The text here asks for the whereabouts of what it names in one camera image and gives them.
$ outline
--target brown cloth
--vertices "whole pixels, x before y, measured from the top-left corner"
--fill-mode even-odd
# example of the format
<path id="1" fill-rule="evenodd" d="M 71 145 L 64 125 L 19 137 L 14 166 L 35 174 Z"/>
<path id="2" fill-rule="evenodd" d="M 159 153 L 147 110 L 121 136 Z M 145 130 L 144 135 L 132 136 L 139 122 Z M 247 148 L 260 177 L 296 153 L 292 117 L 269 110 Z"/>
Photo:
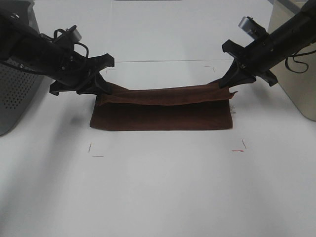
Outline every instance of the brown cloth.
<path id="1" fill-rule="evenodd" d="M 217 130 L 233 127 L 229 99 L 235 93 L 218 83 L 155 90 L 128 90 L 110 84 L 97 97 L 90 126 L 109 131 Z"/>

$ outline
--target white surface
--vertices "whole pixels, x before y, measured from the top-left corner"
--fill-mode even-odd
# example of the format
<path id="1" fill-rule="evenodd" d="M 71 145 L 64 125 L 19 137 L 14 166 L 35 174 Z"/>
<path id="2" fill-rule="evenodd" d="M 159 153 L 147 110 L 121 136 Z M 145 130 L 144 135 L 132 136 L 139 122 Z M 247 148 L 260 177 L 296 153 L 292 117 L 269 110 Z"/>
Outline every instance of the white surface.
<path id="1" fill-rule="evenodd" d="M 241 5 L 226 2 L 229 12 Z M 272 7 L 253 2 L 252 15 L 268 22 Z M 105 5 L 76 0 L 58 7 L 63 4 L 77 5 L 80 17 L 74 21 L 92 54 L 111 48 L 100 39 L 103 31 L 88 32 L 96 29 L 93 19 L 107 20 L 101 14 Z M 36 2 L 41 29 L 68 26 L 63 15 L 69 9 L 53 14 L 56 6 L 52 0 Z M 81 14 L 80 6 L 91 14 Z M 223 12 L 213 14 L 226 21 Z M 237 24 L 212 31 L 227 34 Z M 223 42 L 211 43 L 220 48 Z M 212 59 L 117 63 L 106 79 L 128 88 L 202 84 L 221 77 L 231 63 Z M 259 79 L 237 87 L 234 128 L 199 132 L 91 129 L 94 97 L 55 97 L 48 85 L 47 80 L 17 127 L 0 138 L 1 237 L 315 236 L 316 123 L 278 85 L 269 88 Z"/>

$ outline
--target gray device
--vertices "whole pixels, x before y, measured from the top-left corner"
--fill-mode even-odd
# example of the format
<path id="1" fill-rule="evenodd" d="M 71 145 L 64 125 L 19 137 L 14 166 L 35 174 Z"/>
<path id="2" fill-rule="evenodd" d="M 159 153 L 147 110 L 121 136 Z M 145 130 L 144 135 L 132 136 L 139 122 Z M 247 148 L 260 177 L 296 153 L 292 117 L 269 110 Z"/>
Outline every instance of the gray device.
<path id="1" fill-rule="evenodd" d="M 31 26 L 39 28 L 32 0 L 0 0 L 0 8 L 8 10 Z M 12 60 L 15 66 L 21 66 Z M 0 136 L 9 132 L 19 121 L 42 82 L 43 76 L 31 75 L 0 64 Z"/>

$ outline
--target white tabletop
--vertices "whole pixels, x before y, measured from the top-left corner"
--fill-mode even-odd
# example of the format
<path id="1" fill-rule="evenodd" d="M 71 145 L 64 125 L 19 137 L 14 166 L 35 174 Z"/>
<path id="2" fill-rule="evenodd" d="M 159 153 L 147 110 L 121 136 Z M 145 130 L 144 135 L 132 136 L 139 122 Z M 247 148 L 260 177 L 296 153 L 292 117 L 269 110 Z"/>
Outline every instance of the white tabletop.
<path id="1" fill-rule="evenodd" d="M 92 56 L 121 62 L 106 80 L 146 89 L 220 78 L 232 62 L 221 44 L 251 41 L 239 20 L 268 26 L 268 1 L 222 2 L 39 0 L 35 11 L 42 32 L 77 24 Z M 316 123 L 278 85 L 232 88 L 230 130 L 108 132 L 89 127 L 94 96 L 56 97 L 49 83 L 0 138 L 1 237 L 315 236 Z"/>

